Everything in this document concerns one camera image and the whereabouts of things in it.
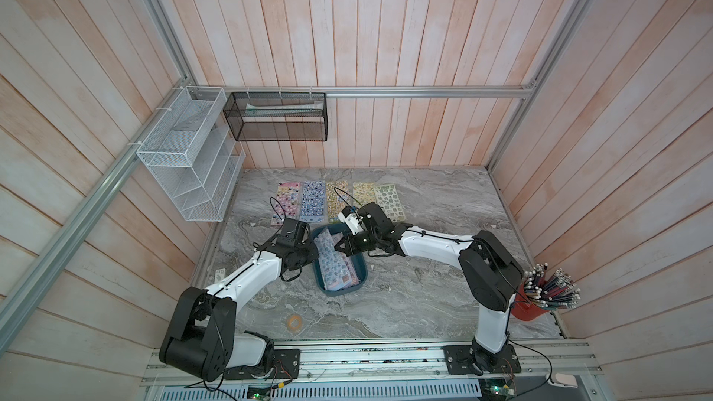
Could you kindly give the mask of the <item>white green sticker sheet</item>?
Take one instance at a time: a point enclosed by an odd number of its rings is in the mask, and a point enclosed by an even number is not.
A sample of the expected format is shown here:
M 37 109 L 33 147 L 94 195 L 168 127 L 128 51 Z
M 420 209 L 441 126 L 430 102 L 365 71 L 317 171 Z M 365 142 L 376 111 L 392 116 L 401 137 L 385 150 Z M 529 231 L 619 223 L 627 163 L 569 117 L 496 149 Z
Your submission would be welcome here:
M 384 214 L 393 222 L 406 220 L 406 213 L 402 205 L 395 184 L 384 184 L 375 187 L 375 197 Z

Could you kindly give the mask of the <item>blue penguin sticker sheet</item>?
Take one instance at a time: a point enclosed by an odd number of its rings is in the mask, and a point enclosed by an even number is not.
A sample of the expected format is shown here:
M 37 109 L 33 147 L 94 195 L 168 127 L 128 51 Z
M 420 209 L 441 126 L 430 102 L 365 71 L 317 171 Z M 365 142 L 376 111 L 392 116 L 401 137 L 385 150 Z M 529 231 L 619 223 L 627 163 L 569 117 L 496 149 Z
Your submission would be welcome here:
M 326 183 L 305 181 L 302 184 L 300 220 L 306 223 L 322 223 L 325 220 Z

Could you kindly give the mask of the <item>pink sticker sheet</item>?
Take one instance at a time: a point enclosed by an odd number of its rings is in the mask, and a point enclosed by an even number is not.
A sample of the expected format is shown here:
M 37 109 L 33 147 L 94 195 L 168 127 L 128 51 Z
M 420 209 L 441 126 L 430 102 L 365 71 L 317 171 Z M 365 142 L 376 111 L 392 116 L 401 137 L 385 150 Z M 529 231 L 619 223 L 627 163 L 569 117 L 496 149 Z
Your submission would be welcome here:
M 282 182 L 278 184 L 274 199 L 278 202 L 275 206 L 271 220 L 272 226 L 279 226 L 285 217 L 298 219 L 301 210 L 301 183 Z

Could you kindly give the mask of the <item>green panda sticker sheet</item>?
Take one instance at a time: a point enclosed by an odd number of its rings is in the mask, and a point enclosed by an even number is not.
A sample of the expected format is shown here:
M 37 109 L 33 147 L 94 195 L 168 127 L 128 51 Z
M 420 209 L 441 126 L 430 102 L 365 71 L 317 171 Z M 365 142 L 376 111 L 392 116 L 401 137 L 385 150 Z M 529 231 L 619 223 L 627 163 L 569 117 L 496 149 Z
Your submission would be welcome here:
M 373 182 L 355 182 L 353 196 L 356 199 L 356 206 L 362 207 L 367 203 L 377 202 L 375 188 Z

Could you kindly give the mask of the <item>yellow animal sticker sheet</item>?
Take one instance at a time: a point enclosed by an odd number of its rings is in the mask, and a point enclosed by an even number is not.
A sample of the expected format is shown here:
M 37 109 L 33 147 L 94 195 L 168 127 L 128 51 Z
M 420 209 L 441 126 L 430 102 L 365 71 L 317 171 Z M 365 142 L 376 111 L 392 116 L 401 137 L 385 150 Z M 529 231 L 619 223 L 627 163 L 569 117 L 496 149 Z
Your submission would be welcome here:
M 326 183 L 327 222 L 337 223 L 339 214 L 351 204 L 348 197 L 350 185 L 347 181 L 328 181 Z

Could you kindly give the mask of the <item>lilac gem sticker sheet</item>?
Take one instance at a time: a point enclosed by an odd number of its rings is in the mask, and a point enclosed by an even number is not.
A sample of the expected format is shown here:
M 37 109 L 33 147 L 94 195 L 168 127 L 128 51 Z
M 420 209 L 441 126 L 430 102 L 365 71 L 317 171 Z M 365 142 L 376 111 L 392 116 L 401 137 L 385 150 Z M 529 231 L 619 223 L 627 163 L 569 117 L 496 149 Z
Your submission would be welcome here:
M 335 242 L 328 228 L 315 238 L 319 253 L 320 274 L 326 291 L 341 291 L 360 284 L 351 259 L 335 250 Z

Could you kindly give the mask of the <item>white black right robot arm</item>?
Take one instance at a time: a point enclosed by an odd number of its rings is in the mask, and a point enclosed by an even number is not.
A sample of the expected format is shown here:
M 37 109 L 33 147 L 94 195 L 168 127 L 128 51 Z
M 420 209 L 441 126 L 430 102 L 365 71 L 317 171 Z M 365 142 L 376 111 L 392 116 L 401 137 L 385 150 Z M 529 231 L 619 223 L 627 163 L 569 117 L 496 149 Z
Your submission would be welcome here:
M 375 202 L 359 209 L 347 206 L 339 220 L 347 226 L 336 246 L 339 252 L 353 255 L 381 250 L 385 256 L 421 257 L 460 269 L 479 308 L 475 337 L 462 371 L 478 376 L 507 369 L 522 371 L 508 327 L 525 272 L 493 233 L 481 230 L 473 236 L 457 236 L 395 223 Z

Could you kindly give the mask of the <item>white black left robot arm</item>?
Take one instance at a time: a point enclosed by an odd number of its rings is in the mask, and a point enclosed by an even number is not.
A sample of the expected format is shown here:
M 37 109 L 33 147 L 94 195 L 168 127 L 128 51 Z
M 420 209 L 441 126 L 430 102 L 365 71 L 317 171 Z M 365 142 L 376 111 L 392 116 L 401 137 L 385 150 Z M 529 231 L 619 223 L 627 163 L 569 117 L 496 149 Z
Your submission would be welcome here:
M 236 317 L 269 283 L 319 257 L 310 225 L 286 218 L 240 268 L 204 289 L 183 291 L 169 322 L 159 360 L 204 382 L 220 377 L 262 378 L 274 370 L 274 343 L 256 332 L 236 332 Z

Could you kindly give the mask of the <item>small white card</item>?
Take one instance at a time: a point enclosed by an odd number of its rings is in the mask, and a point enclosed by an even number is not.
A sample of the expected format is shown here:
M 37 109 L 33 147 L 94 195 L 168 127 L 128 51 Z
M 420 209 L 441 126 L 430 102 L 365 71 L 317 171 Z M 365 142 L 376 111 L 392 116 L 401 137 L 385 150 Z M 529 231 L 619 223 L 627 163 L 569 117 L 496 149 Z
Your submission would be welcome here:
M 224 280 L 226 276 L 226 269 L 224 268 L 219 268 L 215 271 L 215 284 L 221 282 L 221 280 Z

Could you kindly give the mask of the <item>red cup of pencils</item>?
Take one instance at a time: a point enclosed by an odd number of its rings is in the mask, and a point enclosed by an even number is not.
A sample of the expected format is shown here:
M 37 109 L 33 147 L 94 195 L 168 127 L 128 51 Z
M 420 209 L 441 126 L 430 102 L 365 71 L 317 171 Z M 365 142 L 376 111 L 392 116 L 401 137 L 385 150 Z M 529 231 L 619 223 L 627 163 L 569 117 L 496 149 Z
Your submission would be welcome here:
M 521 321 L 531 321 L 545 313 L 575 308 L 581 300 L 575 280 L 561 268 L 536 264 L 516 291 L 511 314 Z

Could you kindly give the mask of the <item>aluminium frame bar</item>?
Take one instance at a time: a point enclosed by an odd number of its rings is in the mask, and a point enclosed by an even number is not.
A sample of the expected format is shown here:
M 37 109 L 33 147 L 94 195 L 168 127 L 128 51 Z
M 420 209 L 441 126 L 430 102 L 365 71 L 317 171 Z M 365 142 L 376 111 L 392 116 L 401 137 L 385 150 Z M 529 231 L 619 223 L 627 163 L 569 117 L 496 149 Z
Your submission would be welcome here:
M 534 92 L 533 87 L 523 85 L 399 85 L 398 87 L 227 87 L 222 86 L 227 94 L 245 92 L 250 95 L 257 93 L 273 93 L 285 95 L 288 93 L 325 94 L 328 98 L 529 98 Z

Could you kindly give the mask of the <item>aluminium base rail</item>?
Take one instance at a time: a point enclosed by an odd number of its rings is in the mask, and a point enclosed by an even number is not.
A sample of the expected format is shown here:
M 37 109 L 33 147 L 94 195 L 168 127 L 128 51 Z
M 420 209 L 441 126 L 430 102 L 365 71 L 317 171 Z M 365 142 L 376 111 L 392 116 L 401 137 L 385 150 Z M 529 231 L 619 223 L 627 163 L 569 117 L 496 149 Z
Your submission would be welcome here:
M 298 349 L 297 382 L 347 382 L 450 379 L 446 346 L 468 341 L 426 339 L 353 339 L 276 342 L 278 351 Z M 590 345 L 573 339 L 517 339 L 523 376 L 543 376 L 549 369 L 575 375 L 601 375 Z

